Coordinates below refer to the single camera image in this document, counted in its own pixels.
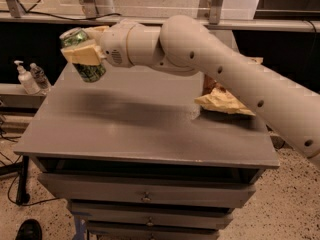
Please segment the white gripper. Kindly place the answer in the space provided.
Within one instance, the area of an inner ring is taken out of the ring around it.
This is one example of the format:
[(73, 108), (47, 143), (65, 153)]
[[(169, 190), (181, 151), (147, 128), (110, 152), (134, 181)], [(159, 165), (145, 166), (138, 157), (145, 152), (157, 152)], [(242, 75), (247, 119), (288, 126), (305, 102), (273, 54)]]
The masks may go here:
[(132, 63), (127, 51), (127, 38), (133, 27), (133, 22), (122, 20), (111, 27), (84, 28), (87, 41), (62, 48), (61, 52), (65, 59), (72, 64), (97, 66), (106, 58), (113, 66), (131, 67)]

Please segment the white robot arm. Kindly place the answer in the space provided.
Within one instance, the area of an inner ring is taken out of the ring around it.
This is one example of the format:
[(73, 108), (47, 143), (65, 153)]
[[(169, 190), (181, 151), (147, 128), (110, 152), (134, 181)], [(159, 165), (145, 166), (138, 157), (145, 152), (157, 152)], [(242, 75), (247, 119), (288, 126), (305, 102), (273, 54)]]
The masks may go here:
[(77, 27), (60, 40), (68, 62), (89, 68), (108, 62), (179, 76), (202, 72), (310, 162), (320, 162), (320, 95), (232, 50), (189, 16), (172, 16), (160, 26), (124, 19), (111, 27)]

